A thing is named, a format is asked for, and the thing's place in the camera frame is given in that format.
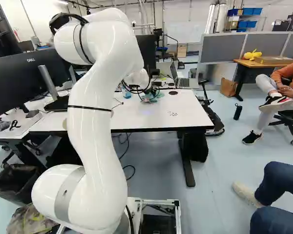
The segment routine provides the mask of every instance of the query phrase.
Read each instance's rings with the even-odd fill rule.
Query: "knee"
[[[258,83],[260,83],[262,80],[267,79],[267,75],[265,74],[260,74],[258,76],[256,76],[256,84],[258,85]]]
[[[252,215],[250,222],[250,234],[267,233],[270,223],[269,217],[273,207],[262,207]]]
[[[276,172],[278,172],[278,168],[280,166],[280,162],[269,162],[265,168],[264,168],[264,174],[265,176],[271,176],[273,174],[275,174]]]

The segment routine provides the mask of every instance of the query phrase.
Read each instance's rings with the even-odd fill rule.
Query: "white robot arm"
[[[141,89],[150,84],[122,11],[109,8],[78,20],[59,28],[54,44],[63,59],[94,64],[74,85],[68,103],[68,136],[84,166],[48,169],[36,181],[32,200],[40,213],[73,230],[112,234],[127,202],[126,177],[110,133],[114,90],[124,77]]]

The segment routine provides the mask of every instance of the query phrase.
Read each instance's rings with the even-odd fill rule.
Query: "sneaker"
[[[251,133],[243,138],[242,142],[246,145],[253,145],[257,140],[259,140],[260,138],[262,138],[263,134],[260,135],[256,135],[254,133],[254,130],[251,131]]]
[[[286,96],[282,97],[267,97],[265,104],[258,107],[262,112],[278,111],[281,107],[289,105],[293,102],[293,99]]]
[[[256,208],[264,207],[254,196],[254,192],[246,187],[240,182],[234,182],[232,188],[235,193],[242,199],[244,199],[248,204],[255,206]]]

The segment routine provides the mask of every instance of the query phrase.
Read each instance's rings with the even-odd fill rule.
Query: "black water bottle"
[[[236,103],[235,106],[236,106],[236,109],[235,109],[233,119],[238,120],[240,118],[240,114],[242,112],[242,106],[239,106],[238,103]]]

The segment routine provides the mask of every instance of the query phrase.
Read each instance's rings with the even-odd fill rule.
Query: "laptop keyboard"
[[[190,79],[180,78],[179,86],[180,87],[190,87]]]

